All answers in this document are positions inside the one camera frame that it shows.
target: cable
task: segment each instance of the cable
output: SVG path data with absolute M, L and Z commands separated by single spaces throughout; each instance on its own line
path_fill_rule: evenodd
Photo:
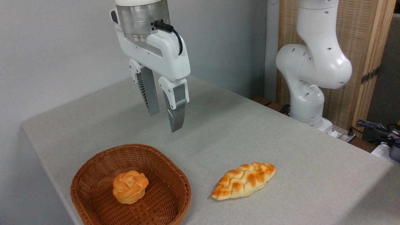
M 382 138 L 374 137 L 374 136 L 371 136 L 371 135 L 369 135 L 369 134 L 367 134 L 365 132 L 362 132 L 362 131 L 354 128 L 354 127 L 350 127 L 350 128 L 353 129 L 354 131 L 357 131 L 357 132 L 369 137 L 369 138 L 372 138 L 372 139 L 375 139 L 375 140 L 378 140 L 378 141 L 381 141 L 381 142 L 386 142 L 388 144 L 392 144 L 392 145 L 396 146 L 397 148 L 400 148 L 400 146 L 397 145 L 398 143 L 396 141 L 390 141 L 389 139 L 382 139 Z
M 178 41 L 179 41 L 179 56 L 180 56 L 180 54 L 182 54 L 182 51 L 183 51 L 183 44 L 182 44 L 182 39 L 180 39 L 180 35 L 178 34 L 178 32 L 176 31 L 176 30 L 173 30 L 172 31 L 175 35 L 176 35 L 176 37 L 178 38 Z
M 370 131 L 371 129 L 373 129 L 380 134 L 388 135 L 390 137 L 394 137 L 394 136 L 400 137 L 400 135 L 389 131 L 381 123 L 372 123 L 370 121 L 365 121 L 365 120 L 361 120 L 361 119 L 357 120 L 356 123 L 357 123 L 357 127 L 369 128 L 369 130 L 367 130 L 367 131 Z
M 157 20 L 153 24 L 157 29 L 160 29 L 160 30 L 163 30 L 163 31 L 166 31 L 166 32 L 169 32 L 169 33 L 173 32 L 176 35 L 176 37 L 178 38 L 178 42 L 179 42 L 179 54 L 178 55 L 180 56 L 182 54 L 182 51 L 183 51 L 182 39 L 180 38 L 180 35 L 174 29 L 174 27 L 171 26 L 170 24 L 164 23 L 162 20 L 161 21 Z

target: brown basket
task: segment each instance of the brown basket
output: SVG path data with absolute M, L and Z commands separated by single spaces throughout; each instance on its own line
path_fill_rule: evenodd
M 119 203 L 112 181 L 136 170 L 149 180 L 137 202 Z M 89 159 L 76 173 L 71 198 L 85 225 L 179 224 L 192 191 L 185 174 L 159 150 L 140 144 L 117 146 Z

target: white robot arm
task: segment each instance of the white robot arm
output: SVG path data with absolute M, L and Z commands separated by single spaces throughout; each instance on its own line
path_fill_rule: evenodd
M 339 0 L 300 0 L 297 32 L 307 46 L 289 44 L 276 57 L 276 67 L 290 91 L 290 117 L 324 131 L 337 133 L 322 117 L 324 94 L 318 88 L 339 89 L 352 74 L 350 61 L 339 47 L 336 15 Z
M 189 102 L 186 45 L 170 22 L 167 0 L 115 0 L 110 11 L 121 48 L 151 116 L 160 112 L 153 72 L 161 75 L 171 131 L 183 126 Z

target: robotic gripper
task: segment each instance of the robotic gripper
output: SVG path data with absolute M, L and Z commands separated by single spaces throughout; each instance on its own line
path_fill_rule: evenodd
M 129 68 L 144 103 L 153 116 L 160 112 L 153 72 L 161 75 L 171 131 L 183 126 L 189 102 L 190 64 L 183 39 L 169 25 L 167 0 L 115 0 L 110 11 L 122 50 L 130 57 Z

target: braided bread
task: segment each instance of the braided bread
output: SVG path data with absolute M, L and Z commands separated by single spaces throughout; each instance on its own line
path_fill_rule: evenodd
M 249 196 L 263 188 L 275 171 L 275 166 L 268 163 L 241 165 L 225 173 L 210 197 L 225 200 Z
M 112 193 L 123 204 L 132 204 L 144 196 L 144 189 L 149 184 L 144 173 L 131 170 L 119 174 L 112 182 Z

